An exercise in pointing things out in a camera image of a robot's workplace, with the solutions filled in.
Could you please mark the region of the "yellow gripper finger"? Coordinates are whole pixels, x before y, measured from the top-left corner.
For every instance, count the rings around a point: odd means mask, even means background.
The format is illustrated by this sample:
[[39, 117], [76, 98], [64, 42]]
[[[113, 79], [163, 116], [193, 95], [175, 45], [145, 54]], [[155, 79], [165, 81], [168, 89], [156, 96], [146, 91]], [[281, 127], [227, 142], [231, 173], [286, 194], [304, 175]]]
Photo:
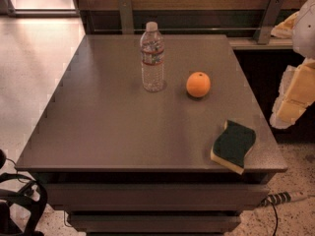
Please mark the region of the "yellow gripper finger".
[[315, 60], [305, 58], [298, 67], [288, 65], [283, 72], [270, 124], [287, 129], [303, 115], [315, 101]]
[[283, 22], [274, 26], [271, 30], [271, 36], [277, 38], [292, 38], [295, 34], [294, 26], [298, 17], [298, 12], [287, 17]]

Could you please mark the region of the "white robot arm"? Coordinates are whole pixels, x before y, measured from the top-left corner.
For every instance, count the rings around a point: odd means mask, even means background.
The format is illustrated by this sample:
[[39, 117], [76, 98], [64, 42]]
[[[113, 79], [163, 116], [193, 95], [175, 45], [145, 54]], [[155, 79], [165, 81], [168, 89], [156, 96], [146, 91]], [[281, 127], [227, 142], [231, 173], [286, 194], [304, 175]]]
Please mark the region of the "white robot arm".
[[283, 72], [270, 124], [287, 129], [315, 102], [315, 0], [307, 0], [300, 10], [276, 25], [271, 35], [290, 38], [292, 49], [304, 57], [297, 67]]

